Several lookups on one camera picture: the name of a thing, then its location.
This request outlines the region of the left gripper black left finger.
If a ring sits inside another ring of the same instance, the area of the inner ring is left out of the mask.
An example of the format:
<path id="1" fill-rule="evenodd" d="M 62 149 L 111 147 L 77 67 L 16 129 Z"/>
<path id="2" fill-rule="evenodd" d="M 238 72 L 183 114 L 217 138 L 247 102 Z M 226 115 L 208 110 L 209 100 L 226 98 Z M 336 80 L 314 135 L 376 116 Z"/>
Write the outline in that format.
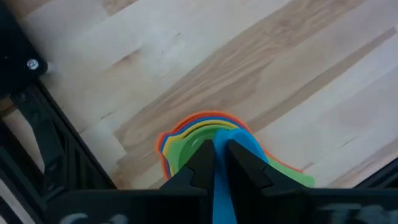
<path id="1" fill-rule="evenodd" d="M 212 140 L 205 140 L 182 169 L 161 186 L 160 190 L 212 197 L 214 176 L 215 147 Z"/>

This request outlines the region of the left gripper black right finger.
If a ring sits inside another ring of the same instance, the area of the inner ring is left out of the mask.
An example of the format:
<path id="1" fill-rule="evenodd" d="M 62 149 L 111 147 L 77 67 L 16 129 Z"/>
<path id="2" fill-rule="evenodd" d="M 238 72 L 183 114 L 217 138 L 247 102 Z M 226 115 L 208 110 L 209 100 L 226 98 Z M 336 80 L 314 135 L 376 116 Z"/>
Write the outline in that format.
<path id="1" fill-rule="evenodd" d="M 228 141 L 226 164 L 229 187 L 234 197 L 265 197 L 306 189 L 306 186 L 279 172 L 235 140 Z"/>

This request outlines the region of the turquoise measuring cup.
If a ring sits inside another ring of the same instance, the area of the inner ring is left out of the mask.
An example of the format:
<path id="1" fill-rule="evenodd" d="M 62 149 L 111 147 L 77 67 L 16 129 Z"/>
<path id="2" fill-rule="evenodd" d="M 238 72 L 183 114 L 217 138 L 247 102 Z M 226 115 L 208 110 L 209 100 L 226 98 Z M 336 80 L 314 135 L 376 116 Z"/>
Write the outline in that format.
<path id="1" fill-rule="evenodd" d="M 256 157 L 269 163 L 255 137 L 245 129 L 220 129 L 213 138 L 215 146 L 215 186 L 213 198 L 213 224 L 237 224 L 228 178 L 226 175 L 226 149 L 228 140 L 235 140 Z"/>

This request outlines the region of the yellow measuring cup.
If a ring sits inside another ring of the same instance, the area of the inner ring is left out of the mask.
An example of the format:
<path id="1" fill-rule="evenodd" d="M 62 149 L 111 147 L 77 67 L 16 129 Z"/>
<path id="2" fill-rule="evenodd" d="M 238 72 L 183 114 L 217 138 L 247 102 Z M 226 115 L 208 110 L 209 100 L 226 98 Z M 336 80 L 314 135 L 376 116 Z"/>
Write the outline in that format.
<path id="1" fill-rule="evenodd" d="M 175 175 L 207 139 L 218 130 L 242 129 L 244 126 L 228 119 L 200 119 L 175 133 L 166 134 L 161 142 L 161 153 L 166 160 L 169 176 Z"/>

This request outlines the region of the black robot mounting frame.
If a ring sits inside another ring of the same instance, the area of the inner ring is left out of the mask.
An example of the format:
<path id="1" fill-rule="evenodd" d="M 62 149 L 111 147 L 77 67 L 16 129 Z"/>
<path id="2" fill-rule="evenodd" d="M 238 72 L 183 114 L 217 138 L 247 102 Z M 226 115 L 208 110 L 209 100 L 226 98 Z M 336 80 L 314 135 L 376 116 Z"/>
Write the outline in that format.
<path id="1" fill-rule="evenodd" d="M 0 180 L 34 224 L 101 224 L 108 218 L 87 198 L 114 183 L 41 82 L 47 69 L 0 0 L 0 99 L 22 113 L 44 162 L 39 168 L 0 119 Z"/>

